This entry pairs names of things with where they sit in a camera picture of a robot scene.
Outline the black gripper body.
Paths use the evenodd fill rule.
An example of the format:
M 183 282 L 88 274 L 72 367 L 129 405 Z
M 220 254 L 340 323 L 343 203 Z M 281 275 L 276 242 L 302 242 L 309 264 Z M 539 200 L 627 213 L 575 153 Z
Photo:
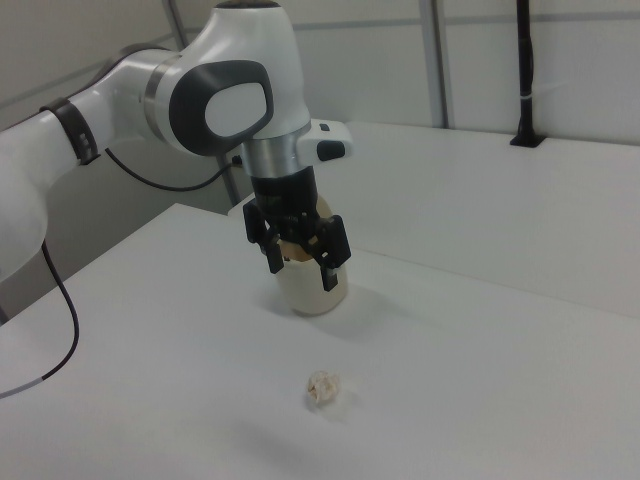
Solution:
M 263 236 L 265 224 L 280 236 L 314 236 L 320 218 L 312 167 L 278 178 L 252 177 L 255 201 L 248 204 L 248 235 Z

